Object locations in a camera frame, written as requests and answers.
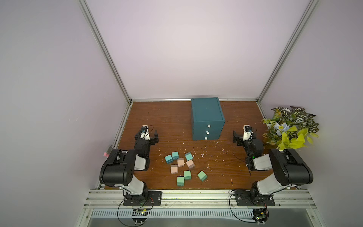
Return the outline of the teal plug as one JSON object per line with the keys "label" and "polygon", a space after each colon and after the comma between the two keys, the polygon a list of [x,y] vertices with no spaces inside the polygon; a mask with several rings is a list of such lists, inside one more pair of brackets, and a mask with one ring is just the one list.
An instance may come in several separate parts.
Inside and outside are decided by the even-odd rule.
{"label": "teal plug", "polygon": [[165,161],[167,164],[171,164],[171,163],[173,163],[174,160],[171,155],[167,155],[167,156],[165,156]]}
{"label": "teal plug", "polygon": [[177,160],[179,158],[179,152],[178,151],[172,152],[172,158],[173,160]]}
{"label": "teal plug", "polygon": [[190,152],[188,152],[188,153],[185,154],[185,158],[186,158],[187,161],[193,160],[193,155]]}

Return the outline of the teal drawer cabinet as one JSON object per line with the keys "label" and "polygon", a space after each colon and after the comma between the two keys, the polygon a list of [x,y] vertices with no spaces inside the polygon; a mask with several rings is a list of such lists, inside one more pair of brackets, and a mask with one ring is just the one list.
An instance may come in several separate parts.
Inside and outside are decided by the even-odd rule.
{"label": "teal drawer cabinet", "polygon": [[218,140],[225,125],[225,118],[217,97],[193,98],[192,139],[194,141]]}

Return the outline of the pink plug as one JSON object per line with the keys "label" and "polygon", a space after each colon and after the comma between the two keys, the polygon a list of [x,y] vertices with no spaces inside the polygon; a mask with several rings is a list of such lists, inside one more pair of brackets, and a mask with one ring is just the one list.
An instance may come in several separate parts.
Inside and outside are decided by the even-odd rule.
{"label": "pink plug", "polygon": [[188,166],[189,169],[194,169],[195,168],[195,163],[194,163],[194,161],[192,159],[188,160],[186,162],[186,165]]}
{"label": "pink plug", "polygon": [[171,171],[171,174],[177,174],[178,173],[178,166],[177,165],[171,165],[170,171]]}
{"label": "pink plug", "polygon": [[178,158],[177,159],[177,166],[178,167],[184,167],[184,164],[185,164],[184,158]]}

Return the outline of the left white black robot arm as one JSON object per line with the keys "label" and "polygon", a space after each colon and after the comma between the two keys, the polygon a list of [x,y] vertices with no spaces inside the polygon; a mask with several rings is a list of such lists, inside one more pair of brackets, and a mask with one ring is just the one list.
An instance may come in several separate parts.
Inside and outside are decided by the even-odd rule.
{"label": "left white black robot arm", "polygon": [[149,199],[147,184],[134,173],[148,171],[150,149],[159,142],[158,133],[144,125],[135,135],[133,149],[113,149],[103,163],[99,181],[105,186],[118,187],[126,194],[126,199],[144,201]]}

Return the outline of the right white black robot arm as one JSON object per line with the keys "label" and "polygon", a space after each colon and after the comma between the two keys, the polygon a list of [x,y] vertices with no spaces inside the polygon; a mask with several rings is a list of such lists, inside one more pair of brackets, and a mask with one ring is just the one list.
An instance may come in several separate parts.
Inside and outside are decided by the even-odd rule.
{"label": "right white black robot arm", "polygon": [[243,190],[253,203],[272,200],[273,194],[288,187],[297,187],[313,182],[313,173],[296,150],[285,148],[282,151],[270,149],[264,154],[261,140],[254,137],[251,127],[243,135],[233,131],[233,143],[242,146],[246,152],[245,164],[249,171],[273,170],[273,174],[254,182],[249,191]]}

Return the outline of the green plug right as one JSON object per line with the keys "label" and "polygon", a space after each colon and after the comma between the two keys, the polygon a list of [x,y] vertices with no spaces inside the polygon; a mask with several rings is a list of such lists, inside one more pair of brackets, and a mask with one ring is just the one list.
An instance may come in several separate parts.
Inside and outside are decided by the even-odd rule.
{"label": "green plug right", "polygon": [[197,174],[198,178],[203,182],[207,179],[207,175],[204,171],[200,171],[198,174]]}

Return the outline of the green plug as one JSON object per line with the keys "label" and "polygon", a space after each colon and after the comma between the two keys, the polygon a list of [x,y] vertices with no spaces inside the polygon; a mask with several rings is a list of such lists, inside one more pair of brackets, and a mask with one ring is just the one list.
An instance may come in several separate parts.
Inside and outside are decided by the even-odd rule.
{"label": "green plug", "polygon": [[207,179],[207,175],[204,171],[200,171],[198,174],[197,174],[198,178],[203,182]]}
{"label": "green plug", "polygon": [[183,172],[183,176],[184,176],[184,179],[185,180],[191,180],[192,179],[192,174],[191,174],[191,171],[190,170],[184,171]]}
{"label": "green plug", "polygon": [[176,185],[178,187],[183,187],[184,186],[184,177],[183,176],[178,176],[177,177]]}

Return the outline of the artificial potted plant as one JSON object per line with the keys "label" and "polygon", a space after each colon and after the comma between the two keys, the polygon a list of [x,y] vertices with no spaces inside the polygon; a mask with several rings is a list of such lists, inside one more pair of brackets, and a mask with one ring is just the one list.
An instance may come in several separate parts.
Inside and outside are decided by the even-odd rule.
{"label": "artificial potted plant", "polygon": [[275,107],[272,118],[265,118],[262,123],[267,126],[263,134],[266,144],[280,151],[284,149],[300,149],[313,144],[318,138],[319,124],[315,115],[302,107]]}

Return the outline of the green plug bottom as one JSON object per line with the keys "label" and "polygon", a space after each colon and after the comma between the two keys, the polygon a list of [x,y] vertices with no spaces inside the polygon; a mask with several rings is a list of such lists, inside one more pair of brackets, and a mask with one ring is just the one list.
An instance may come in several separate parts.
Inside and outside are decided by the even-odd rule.
{"label": "green plug bottom", "polygon": [[176,185],[178,187],[183,187],[184,186],[184,177],[183,176],[178,176],[177,177]]}

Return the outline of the green plug middle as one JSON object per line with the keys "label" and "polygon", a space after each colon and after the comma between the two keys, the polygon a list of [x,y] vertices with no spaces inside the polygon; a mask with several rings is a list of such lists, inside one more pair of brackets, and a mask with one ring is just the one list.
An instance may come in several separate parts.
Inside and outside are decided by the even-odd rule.
{"label": "green plug middle", "polygon": [[191,180],[192,179],[192,174],[191,174],[191,171],[190,170],[184,171],[183,172],[183,176],[184,176],[184,179],[185,180]]}

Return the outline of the left circuit board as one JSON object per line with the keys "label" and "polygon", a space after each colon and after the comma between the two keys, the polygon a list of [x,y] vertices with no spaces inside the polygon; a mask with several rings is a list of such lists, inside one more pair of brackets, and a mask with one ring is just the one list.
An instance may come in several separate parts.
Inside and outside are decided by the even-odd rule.
{"label": "left circuit board", "polygon": [[132,212],[132,220],[136,226],[144,225],[148,219],[149,210],[147,209],[134,209]]}

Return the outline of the circuit board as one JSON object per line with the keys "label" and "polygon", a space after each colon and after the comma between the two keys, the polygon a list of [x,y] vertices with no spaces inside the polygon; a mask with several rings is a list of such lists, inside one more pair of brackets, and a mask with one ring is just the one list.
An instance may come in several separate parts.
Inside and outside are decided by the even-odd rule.
{"label": "circuit board", "polygon": [[267,208],[259,208],[253,209],[252,211],[252,219],[259,225],[259,224],[266,224],[266,221],[269,218],[269,211]]}
{"label": "circuit board", "polygon": [[144,225],[148,219],[149,210],[147,209],[134,209],[132,212],[132,220],[136,226]]}

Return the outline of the right circuit board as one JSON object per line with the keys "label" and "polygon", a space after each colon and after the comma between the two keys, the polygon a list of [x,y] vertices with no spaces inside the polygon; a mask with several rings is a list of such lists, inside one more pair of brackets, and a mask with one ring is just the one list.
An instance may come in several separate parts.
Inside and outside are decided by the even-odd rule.
{"label": "right circuit board", "polygon": [[252,211],[252,219],[259,225],[259,224],[266,224],[266,221],[269,218],[269,211],[267,208],[259,208],[253,209]]}

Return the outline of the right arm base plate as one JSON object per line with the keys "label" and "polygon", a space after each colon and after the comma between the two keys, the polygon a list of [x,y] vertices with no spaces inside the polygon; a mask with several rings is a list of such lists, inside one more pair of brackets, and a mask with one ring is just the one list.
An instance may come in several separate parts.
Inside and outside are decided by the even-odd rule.
{"label": "right arm base plate", "polygon": [[235,191],[234,197],[237,206],[273,207],[276,205],[272,195],[261,195],[258,192]]}

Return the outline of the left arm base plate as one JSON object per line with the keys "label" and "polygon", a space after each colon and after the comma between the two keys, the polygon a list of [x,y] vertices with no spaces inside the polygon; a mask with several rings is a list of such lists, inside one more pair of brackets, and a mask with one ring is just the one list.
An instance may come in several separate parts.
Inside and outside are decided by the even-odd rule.
{"label": "left arm base plate", "polygon": [[162,199],[161,191],[150,191],[141,195],[125,194],[123,206],[125,207],[152,207],[160,206]]}

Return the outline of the aluminium front rail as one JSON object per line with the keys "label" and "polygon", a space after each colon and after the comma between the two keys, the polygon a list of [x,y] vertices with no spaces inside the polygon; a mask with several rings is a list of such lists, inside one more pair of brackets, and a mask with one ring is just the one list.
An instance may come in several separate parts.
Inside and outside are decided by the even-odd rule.
{"label": "aluminium front rail", "polygon": [[[237,206],[234,193],[227,189],[171,189],[161,190],[162,199],[156,208],[257,208]],[[124,199],[121,190],[90,190],[84,208],[118,208]],[[273,195],[276,209],[316,209],[310,193],[306,189],[283,190]]]}

